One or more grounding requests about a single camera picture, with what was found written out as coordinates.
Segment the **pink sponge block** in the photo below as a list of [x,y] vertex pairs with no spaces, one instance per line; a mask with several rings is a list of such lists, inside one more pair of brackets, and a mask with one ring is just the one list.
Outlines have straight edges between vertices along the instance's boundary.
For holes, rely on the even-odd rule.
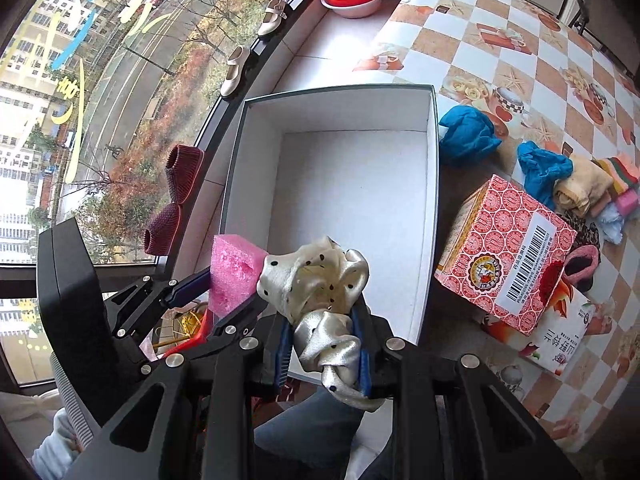
[[225,318],[254,295],[268,252],[236,234],[214,237],[208,307]]

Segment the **white polka dot scrunchie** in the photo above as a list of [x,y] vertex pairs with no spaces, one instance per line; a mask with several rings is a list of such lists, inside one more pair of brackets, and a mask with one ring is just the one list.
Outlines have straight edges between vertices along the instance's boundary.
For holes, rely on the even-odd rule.
[[256,292],[292,326],[303,370],[318,373],[335,400],[374,412],[383,402],[360,391],[362,342],[350,317],[368,281],[366,258],[324,236],[295,252],[267,256]]

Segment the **pink and black sock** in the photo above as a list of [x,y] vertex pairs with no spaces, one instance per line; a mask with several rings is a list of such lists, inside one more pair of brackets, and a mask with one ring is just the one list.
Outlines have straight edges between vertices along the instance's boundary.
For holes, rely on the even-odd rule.
[[562,278],[583,294],[589,292],[600,260],[600,252],[597,246],[580,246],[567,256]]

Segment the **leopard print scrunchie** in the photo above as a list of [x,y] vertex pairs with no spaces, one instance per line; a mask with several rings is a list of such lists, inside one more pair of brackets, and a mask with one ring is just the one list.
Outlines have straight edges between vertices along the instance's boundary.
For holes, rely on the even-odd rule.
[[569,262],[572,253],[582,246],[594,246],[597,250],[601,249],[600,231],[596,222],[578,217],[577,214],[569,210],[559,210],[558,216],[576,232],[570,254],[565,258],[565,262]]

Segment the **beige knit sock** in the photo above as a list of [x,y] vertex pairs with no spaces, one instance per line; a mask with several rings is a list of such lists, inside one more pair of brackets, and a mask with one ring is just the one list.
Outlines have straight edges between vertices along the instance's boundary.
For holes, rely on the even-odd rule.
[[571,154],[570,161],[573,171],[569,177],[555,183],[553,200],[559,209],[584,218],[613,184],[613,179],[599,165],[584,156]]

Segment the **light blue fluffy cloth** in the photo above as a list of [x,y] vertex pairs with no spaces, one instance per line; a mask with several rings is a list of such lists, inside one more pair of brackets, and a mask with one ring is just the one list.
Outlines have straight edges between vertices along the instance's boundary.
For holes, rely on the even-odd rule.
[[613,245],[619,245],[622,242],[625,218],[614,203],[604,206],[596,217],[596,223],[607,242]]

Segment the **striped pink knit sock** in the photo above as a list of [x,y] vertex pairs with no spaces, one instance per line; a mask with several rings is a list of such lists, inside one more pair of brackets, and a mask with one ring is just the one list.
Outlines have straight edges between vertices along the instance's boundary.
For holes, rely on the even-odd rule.
[[634,188],[638,192],[639,168],[624,153],[613,157],[593,159],[593,162],[605,171],[613,181],[600,200],[591,208],[591,215],[596,218],[606,204],[614,203],[614,200],[628,188]]

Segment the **red stool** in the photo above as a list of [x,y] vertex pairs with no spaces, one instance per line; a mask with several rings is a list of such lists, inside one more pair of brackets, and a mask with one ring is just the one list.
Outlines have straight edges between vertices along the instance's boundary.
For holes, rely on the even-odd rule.
[[203,316],[200,319],[200,324],[198,324],[198,328],[193,333],[192,336],[186,338],[184,341],[180,341],[174,348],[169,349],[164,353],[164,358],[168,358],[172,354],[183,353],[186,350],[190,350],[199,346],[200,344],[204,344],[206,338],[212,331],[214,326],[214,317],[215,315],[209,309],[204,311]]

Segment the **maroon knit slipper upper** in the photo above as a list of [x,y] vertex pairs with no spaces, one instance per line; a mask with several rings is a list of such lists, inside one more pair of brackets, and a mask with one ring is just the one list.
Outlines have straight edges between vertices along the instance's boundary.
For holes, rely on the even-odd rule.
[[176,144],[167,159],[165,174],[171,201],[182,205],[194,187],[204,152],[192,145]]

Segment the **red patterned carton box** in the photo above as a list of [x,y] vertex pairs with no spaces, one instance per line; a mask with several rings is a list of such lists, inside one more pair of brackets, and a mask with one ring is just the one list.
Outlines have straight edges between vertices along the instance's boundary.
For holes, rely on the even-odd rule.
[[460,207],[434,277],[527,336],[575,238],[560,216],[495,174]]

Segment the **grey white storage box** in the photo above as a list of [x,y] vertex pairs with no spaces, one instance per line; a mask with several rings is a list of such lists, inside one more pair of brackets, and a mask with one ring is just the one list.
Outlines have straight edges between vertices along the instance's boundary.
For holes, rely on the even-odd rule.
[[438,119],[429,84],[260,96],[242,108],[221,229],[273,255],[332,238],[366,258],[363,300],[417,342],[433,273]]

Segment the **white shoe near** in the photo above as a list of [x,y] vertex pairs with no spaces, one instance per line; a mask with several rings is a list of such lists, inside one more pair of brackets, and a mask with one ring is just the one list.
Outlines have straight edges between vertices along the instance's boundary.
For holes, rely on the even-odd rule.
[[242,79],[246,62],[250,58],[250,49],[244,46],[237,46],[227,58],[227,73],[224,75],[219,93],[222,98],[232,96]]

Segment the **white shoe far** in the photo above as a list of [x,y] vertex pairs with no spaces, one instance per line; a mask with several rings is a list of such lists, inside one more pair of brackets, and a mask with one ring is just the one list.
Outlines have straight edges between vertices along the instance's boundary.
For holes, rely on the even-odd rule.
[[257,35],[260,38],[271,36],[286,20],[285,0],[270,0],[265,7],[262,22],[258,27]]

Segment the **checkered patterned tablecloth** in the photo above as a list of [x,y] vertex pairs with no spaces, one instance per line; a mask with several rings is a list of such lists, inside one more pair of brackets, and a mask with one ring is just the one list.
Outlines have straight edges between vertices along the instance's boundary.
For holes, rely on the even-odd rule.
[[[555,153],[639,160],[639,97],[614,65],[553,15],[526,0],[400,0],[352,71],[365,82],[430,84],[441,112],[484,110],[502,142],[498,165],[521,182],[516,149],[526,141]],[[626,404],[639,366],[639,223],[616,244],[600,234],[588,296],[596,326],[565,373],[553,377],[489,342],[482,351],[556,442],[570,452],[608,445],[608,427],[637,441],[638,408]]]

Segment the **folding chair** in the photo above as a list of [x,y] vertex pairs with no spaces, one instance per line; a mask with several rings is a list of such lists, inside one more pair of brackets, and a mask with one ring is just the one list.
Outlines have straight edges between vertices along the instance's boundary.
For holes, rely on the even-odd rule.
[[598,24],[604,17],[601,0],[576,0],[577,10],[570,18],[568,27],[582,36],[589,26]]

